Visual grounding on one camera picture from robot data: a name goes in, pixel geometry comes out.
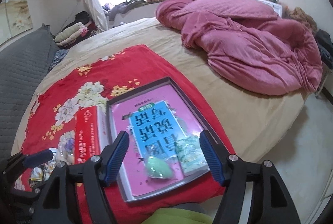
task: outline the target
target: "gray pillow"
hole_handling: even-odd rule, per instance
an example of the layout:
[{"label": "gray pillow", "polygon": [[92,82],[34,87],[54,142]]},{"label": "gray pillow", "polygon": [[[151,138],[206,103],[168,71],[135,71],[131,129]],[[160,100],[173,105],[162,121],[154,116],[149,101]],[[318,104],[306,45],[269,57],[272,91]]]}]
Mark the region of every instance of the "gray pillow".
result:
[{"label": "gray pillow", "polygon": [[21,118],[57,50],[43,24],[0,51],[0,161],[10,156]]}]

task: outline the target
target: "pink folded blanket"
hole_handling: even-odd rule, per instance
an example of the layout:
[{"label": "pink folded blanket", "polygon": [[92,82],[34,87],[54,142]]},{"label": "pink folded blanket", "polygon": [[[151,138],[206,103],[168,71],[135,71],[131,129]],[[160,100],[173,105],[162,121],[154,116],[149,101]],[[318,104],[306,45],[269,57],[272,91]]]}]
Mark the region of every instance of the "pink folded blanket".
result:
[{"label": "pink folded blanket", "polygon": [[156,18],[181,30],[185,47],[204,49],[209,65],[244,89],[283,95],[319,86],[322,63],[312,33],[259,1],[167,0]]}]

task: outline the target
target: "metal screw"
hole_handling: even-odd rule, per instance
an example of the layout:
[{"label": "metal screw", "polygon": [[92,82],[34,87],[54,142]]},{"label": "metal screw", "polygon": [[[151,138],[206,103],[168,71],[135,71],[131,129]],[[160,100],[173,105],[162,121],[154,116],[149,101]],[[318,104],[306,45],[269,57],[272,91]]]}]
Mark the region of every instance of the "metal screw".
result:
[{"label": "metal screw", "polygon": [[273,163],[269,160],[264,161],[264,166],[270,168],[273,165]]},{"label": "metal screw", "polygon": [[99,155],[93,155],[90,160],[93,161],[93,162],[97,162],[100,159],[101,159],[101,157]]},{"label": "metal screw", "polygon": [[65,166],[65,162],[64,161],[60,161],[59,163],[57,163],[57,167],[59,168],[63,168]]},{"label": "metal screw", "polygon": [[237,161],[238,160],[238,156],[235,154],[230,154],[228,157],[231,161]]}]

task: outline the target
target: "floor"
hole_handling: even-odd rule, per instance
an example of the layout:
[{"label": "floor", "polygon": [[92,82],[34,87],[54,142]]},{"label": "floor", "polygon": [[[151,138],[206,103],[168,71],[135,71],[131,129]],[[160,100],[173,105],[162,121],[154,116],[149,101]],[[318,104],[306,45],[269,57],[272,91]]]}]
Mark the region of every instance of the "floor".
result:
[{"label": "floor", "polygon": [[[309,217],[328,182],[333,168],[333,105],[321,94],[307,99],[286,136],[260,161],[269,159],[278,169],[294,200],[302,224]],[[202,204],[215,216],[221,197]],[[246,224],[251,200],[248,183],[240,224]]]}]

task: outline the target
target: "red and white box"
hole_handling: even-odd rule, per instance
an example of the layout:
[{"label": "red and white box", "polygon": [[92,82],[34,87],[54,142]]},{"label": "red and white box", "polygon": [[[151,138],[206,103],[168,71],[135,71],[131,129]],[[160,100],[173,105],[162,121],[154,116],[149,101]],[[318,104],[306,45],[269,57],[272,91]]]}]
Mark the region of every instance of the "red and white box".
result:
[{"label": "red and white box", "polygon": [[100,106],[91,106],[76,113],[75,164],[84,163],[99,155],[109,145],[106,115]]}]

